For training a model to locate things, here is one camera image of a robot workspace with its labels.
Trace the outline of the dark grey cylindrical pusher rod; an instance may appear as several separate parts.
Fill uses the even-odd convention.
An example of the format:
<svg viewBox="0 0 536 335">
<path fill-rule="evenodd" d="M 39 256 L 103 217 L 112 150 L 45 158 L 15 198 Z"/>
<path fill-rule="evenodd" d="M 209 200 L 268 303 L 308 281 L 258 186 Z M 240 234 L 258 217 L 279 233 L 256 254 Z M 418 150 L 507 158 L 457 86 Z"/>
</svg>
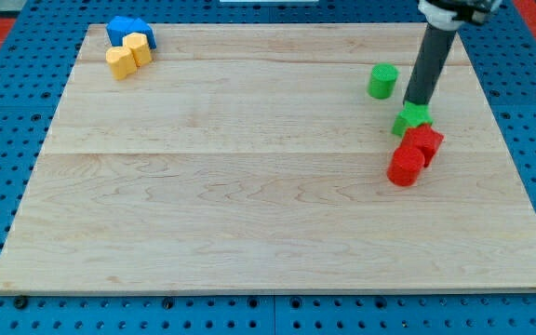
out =
<svg viewBox="0 0 536 335">
<path fill-rule="evenodd" d="M 431 23 L 426 25 L 403 102 L 429 104 L 456 33 L 456 30 L 441 30 Z"/>
</svg>

